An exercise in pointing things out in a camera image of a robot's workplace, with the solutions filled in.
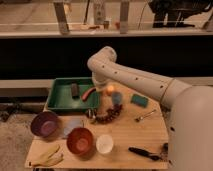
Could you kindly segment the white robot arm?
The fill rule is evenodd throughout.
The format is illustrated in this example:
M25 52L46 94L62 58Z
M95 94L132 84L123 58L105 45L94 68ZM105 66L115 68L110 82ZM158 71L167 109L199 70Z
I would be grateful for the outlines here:
M170 110L168 171L213 171L213 87L196 86L116 63L105 46L87 61L93 83L117 81Z

